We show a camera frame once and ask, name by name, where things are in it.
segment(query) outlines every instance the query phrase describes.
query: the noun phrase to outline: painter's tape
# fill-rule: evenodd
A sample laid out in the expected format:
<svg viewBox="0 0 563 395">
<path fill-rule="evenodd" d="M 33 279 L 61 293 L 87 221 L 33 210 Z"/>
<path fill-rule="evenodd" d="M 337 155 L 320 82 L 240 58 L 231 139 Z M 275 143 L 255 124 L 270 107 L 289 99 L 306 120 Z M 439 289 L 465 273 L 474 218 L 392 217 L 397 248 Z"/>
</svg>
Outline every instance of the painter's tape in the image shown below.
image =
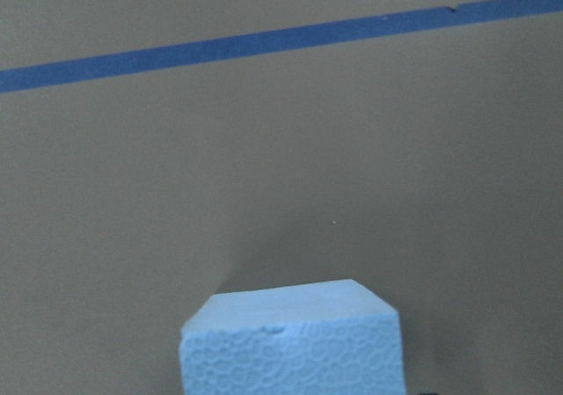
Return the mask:
<svg viewBox="0 0 563 395">
<path fill-rule="evenodd" d="M 563 0 L 490 0 L 0 71 L 0 93 L 345 41 L 563 11 Z"/>
</svg>

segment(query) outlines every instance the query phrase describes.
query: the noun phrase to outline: light blue block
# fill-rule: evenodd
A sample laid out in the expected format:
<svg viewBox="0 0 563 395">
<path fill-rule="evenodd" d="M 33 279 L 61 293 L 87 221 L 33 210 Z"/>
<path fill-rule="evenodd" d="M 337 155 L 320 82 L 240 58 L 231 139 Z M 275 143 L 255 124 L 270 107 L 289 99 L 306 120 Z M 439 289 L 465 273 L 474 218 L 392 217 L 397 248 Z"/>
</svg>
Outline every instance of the light blue block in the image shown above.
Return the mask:
<svg viewBox="0 0 563 395">
<path fill-rule="evenodd" d="M 405 395 L 398 313 L 352 280 L 212 296 L 181 331 L 186 395 Z"/>
</svg>

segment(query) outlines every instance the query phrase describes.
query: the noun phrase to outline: foam block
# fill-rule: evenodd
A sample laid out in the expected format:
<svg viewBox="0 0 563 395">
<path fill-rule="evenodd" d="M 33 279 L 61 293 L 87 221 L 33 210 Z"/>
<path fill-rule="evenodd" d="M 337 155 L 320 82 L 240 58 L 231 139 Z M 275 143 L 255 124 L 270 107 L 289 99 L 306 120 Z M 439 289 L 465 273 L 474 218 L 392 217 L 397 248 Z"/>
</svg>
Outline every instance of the foam block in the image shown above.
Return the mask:
<svg viewBox="0 0 563 395">
<path fill-rule="evenodd" d="M 186 395 L 405 395 L 398 313 L 352 280 L 212 296 L 181 330 Z"/>
</svg>

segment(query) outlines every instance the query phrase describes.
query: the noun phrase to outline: blue tape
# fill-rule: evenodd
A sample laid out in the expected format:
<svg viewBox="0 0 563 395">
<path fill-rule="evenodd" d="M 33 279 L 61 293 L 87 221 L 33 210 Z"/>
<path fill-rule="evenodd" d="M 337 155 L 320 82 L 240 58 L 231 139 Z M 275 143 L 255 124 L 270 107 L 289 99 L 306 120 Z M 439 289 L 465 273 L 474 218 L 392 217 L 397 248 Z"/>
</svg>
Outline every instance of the blue tape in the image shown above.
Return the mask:
<svg viewBox="0 0 563 395">
<path fill-rule="evenodd" d="M 0 93 L 243 56 L 563 11 L 563 0 L 490 0 L 0 71 Z"/>
</svg>

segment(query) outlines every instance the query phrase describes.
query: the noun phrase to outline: blue cube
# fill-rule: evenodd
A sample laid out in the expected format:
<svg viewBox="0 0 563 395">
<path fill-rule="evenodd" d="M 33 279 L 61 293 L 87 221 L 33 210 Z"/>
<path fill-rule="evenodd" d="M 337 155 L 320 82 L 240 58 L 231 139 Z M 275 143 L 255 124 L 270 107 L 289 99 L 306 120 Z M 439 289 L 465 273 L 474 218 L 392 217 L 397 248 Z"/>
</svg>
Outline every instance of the blue cube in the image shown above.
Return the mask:
<svg viewBox="0 0 563 395">
<path fill-rule="evenodd" d="M 186 395 L 405 395 L 398 313 L 352 280 L 212 296 L 181 330 Z"/>
</svg>

